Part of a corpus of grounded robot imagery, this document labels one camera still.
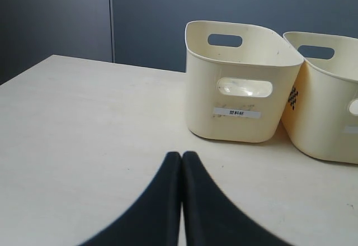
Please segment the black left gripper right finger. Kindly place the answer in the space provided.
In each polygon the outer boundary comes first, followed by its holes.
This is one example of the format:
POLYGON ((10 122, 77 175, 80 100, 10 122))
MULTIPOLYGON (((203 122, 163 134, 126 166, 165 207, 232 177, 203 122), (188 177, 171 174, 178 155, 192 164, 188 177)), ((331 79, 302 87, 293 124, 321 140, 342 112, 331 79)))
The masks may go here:
POLYGON ((236 207, 196 152, 182 156, 182 181, 187 245, 289 245, 236 207))

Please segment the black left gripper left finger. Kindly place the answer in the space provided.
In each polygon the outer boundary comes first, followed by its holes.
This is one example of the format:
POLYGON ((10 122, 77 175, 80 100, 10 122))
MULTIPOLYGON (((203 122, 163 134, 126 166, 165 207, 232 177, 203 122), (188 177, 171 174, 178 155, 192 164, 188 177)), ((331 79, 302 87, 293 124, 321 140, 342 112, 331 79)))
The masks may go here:
POLYGON ((82 245, 177 245, 182 158, 168 152, 150 184, 114 222, 82 245))

